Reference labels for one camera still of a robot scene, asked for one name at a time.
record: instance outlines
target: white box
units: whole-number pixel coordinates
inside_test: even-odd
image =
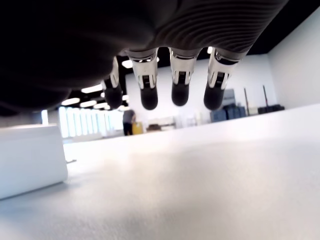
[[[67,177],[57,126],[0,128],[0,199],[63,182]]]

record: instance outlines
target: white desk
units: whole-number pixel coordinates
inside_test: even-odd
[[[3,240],[319,240],[320,105],[65,145],[69,179],[0,201]]]

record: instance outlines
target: black fingertip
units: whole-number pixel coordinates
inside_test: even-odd
[[[122,89],[120,84],[116,88],[107,88],[104,90],[105,101],[112,109],[117,109],[122,105]]]
[[[171,99],[179,107],[185,105],[189,99],[189,84],[172,83]]]
[[[158,92],[157,87],[149,88],[145,87],[140,89],[141,103],[143,107],[147,110],[153,110],[158,105]]]
[[[209,87],[209,84],[206,84],[205,92],[204,92],[204,105],[209,110],[217,110],[224,99],[224,92],[225,90],[222,90],[218,87]]]

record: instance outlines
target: white table surface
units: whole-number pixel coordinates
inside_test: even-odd
[[[3,240],[319,240],[320,105],[65,145],[69,179],[0,201]]]

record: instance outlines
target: robotic hand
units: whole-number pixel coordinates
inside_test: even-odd
[[[220,106],[233,69],[287,0],[33,0],[1,8],[0,109],[35,111],[54,106],[71,89],[102,81],[112,108],[121,104],[118,63],[132,60],[143,106],[154,109],[157,52],[170,50],[172,101],[188,101],[202,48],[213,47],[204,104]],[[15,92],[21,99],[15,99]]]

